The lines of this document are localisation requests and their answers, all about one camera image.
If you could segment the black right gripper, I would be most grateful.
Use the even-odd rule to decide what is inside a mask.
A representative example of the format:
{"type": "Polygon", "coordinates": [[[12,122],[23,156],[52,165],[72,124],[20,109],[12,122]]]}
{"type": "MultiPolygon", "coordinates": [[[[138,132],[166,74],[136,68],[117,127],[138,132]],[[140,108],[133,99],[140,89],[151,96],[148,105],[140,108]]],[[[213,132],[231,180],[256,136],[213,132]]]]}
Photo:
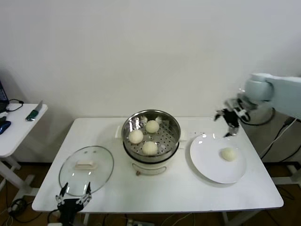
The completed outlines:
{"type": "Polygon", "coordinates": [[[239,130],[238,116],[236,113],[234,111],[229,111],[228,109],[218,110],[214,115],[214,121],[217,121],[221,117],[224,118],[228,124],[228,132],[223,137],[236,136],[239,130]]]}

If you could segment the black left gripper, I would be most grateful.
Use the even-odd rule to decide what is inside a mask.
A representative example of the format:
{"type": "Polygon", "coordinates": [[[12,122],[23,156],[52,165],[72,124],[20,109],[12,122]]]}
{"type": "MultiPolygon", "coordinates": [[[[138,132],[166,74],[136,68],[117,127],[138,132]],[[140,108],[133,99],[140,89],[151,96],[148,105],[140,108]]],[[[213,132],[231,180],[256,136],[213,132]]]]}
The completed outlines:
{"type": "Polygon", "coordinates": [[[88,204],[92,198],[90,182],[87,185],[86,193],[80,199],[66,199],[63,197],[68,188],[68,182],[61,189],[60,194],[55,196],[60,211],[60,222],[63,226],[71,226],[76,214],[84,209],[84,204],[88,204]]]}

